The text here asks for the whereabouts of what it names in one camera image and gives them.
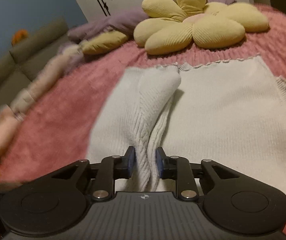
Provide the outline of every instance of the pink textured bedspread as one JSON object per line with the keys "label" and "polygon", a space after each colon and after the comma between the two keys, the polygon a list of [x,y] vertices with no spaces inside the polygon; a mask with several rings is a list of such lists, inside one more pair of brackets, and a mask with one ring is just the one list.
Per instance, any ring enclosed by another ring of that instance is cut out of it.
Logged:
{"label": "pink textured bedspread", "polygon": [[276,76],[286,77],[286,15],[268,6],[258,8],[269,17],[271,30],[247,34],[241,46],[210,51],[193,44],[177,54],[150,57],[130,41],[62,78],[29,112],[3,158],[0,179],[32,180],[84,158],[89,132],[126,67],[173,62],[199,65],[260,53]]}

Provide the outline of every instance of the round black disc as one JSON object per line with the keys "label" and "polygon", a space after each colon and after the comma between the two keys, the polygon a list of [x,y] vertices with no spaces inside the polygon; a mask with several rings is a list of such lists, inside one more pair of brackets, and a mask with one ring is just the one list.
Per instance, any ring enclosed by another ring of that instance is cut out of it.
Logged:
{"label": "round black disc", "polygon": [[267,234],[286,224],[286,195],[254,179],[221,180],[203,208],[215,224],[239,234]]}
{"label": "round black disc", "polygon": [[0,218],[12,231],[44,236],[74,225],[86,209],[83,194],[66,180],[23,185],[0,202]]}

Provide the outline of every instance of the yellow flower pillow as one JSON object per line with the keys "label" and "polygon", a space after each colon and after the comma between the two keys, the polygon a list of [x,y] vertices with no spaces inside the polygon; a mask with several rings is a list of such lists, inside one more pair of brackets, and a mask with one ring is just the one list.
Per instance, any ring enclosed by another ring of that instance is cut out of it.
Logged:
{"label": "yellow flower pillow", "polygon": [[245,32],[269,28],[265,15],[248,3],[226,5],[206,0],[144,0],[150,19],[140,22],[134,40],[148,54],[161,55],[184,49],[192,40],[204,49],[232,46]]}

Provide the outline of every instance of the orange object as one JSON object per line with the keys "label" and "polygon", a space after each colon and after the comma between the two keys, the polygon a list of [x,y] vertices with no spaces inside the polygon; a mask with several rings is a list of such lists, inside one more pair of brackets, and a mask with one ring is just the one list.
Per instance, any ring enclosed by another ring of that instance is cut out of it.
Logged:
{"label": "orange object", "polygon": [[12,46],[16,45],[20,41],[28,38],[28,31],[25,29],[17,31],[12,37]]}

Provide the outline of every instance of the white knit cloth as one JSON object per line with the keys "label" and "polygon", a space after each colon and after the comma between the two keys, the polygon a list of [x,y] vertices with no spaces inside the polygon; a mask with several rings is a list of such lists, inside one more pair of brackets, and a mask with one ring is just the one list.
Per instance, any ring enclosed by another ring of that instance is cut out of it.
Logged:
{"label": "white knit cloth", "polygon": [[86,157],[91,163],[99,163],[107,156],[124,155],[129,146],[135,147],[135,176],[126,183],[117,180],[116,190],[143,191],[147,187],[153,165],[147,149],[155,152],[160,145],[170,98],[180,82],[177,66],[128,68],[107,99],[90,134]]}
{"label": "white knit cloth", "polygon": [[[212,159],[286,194],[286,81],[260,56],[180,69],[166,155]],[[173,190],[165,185],[157,190]]]}

